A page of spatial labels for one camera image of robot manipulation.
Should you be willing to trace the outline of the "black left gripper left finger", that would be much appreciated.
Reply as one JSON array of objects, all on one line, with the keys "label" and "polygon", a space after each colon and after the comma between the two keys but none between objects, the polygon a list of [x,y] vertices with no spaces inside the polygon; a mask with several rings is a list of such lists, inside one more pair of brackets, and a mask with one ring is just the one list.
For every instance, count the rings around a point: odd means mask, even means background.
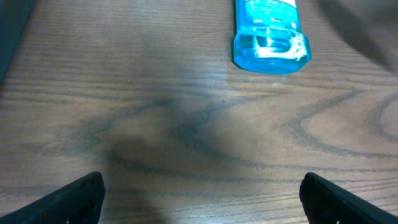
[{"label": "black left gripper left finger", "polygon": [[1,217],[1,224],[97,224],[105,193],[102,174],[91,172]]}]

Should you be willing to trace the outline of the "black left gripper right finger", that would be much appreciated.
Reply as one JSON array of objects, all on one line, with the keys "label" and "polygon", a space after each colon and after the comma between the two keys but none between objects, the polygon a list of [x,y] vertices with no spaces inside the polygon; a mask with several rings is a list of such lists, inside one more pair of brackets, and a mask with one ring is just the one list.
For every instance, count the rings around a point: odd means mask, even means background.
[{"label": "black left gripper right finger", "polygon": [[308,172],[300,201],[309,224],[397,224],[397,217],[319,175]]}]

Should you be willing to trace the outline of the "teal Listerine mouthwash bottle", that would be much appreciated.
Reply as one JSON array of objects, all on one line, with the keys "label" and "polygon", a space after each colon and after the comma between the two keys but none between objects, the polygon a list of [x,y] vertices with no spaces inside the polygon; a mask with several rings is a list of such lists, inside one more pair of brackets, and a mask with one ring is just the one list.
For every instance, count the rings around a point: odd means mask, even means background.
[{"label": "teal Listerine mouthwash bottle", "polygon": [[236,0],[233,62],[259,73],[288,74],[312,59],[296,0]]}]

